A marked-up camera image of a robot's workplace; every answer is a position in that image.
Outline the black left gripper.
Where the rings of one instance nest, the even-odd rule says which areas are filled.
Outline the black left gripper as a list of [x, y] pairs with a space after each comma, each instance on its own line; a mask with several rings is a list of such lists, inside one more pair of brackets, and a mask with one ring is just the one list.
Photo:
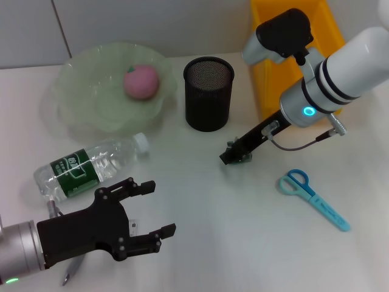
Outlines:
[[130, 177], [97, 189], [93, 203], [83, 210], [37, 223], [45, 268], [95, 250], [108, 252], [118, 262], [158, 253], [162, 240], [176, 232], [176, 225], [130, 237], [128, 217], [120, 204], [121, 200], [153, 193], [155, 188], [155, 181], [138, 184]]

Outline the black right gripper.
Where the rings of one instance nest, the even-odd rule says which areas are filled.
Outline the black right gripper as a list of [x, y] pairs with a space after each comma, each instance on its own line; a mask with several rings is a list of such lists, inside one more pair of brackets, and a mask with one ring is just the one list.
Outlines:
[[243, 152], [252, 152], [268, 140], [268, 134], [274, 136], [289, 126], [291, 126], [291, 123], [278, 110], [236, 142], [228, 142], [225, 152], [219, 155], [219, 158], [225, 165], [239, 163], [244, 156]]

